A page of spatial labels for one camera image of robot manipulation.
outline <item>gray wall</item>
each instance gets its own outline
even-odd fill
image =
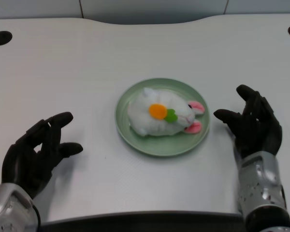
[[[0,0],[0,18],[84,17],[107,23],[154,24],[224,13],[290,13],[290,0]]]

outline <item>white plush rabbit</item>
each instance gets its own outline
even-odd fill
[[[202,115],[205,109],[197,101],[186,101],[166,90],[144,88],[129,103],[130,126],[141,136],[174,135],[180,131],[199,133],[201,123],[195,115]]]

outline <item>round plate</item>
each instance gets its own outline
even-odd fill
[[[142,137],[134,132],[129,125],[128,105],[144,87],[173,91],[187,101],[192,100],[200,102],[205,108],[205,113],[202,116],[196,116],[196,118],[201,121],[203,125],[202,131],[198,134],[180,132],[172,136],[160,137]],[[193,149],[202,139],[204,139],[208,132],[209,120],[208,107],[203,97],[189,85],[167,78],[144,80],[131,86],[119,99],[115,112],[116,126],[124,140],[135,149],[154,156],[175,156]]]

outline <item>silver robotic arm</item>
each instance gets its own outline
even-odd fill
[[[284,190],[274,155],[260,151],[241,162],[239,203],[249,232],[290,232]]]
[[[0,232],[35,232],[39,226],[39,212],[31,197],[16,184],[1,184]]]

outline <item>pink ear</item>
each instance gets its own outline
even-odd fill
[[[202,124],[201,122],[195,120],[193,124],[184,130],[184,132],[188,134],[197,134],[202,130]]]
[[[189,101],[188,104],[191,105],[191,107],[192,107],[192,109],[193,109],[193,111],[194,111],[194,113],[196,115],[202,115],[202,114],[204,114],[205,108],[198,101]]]

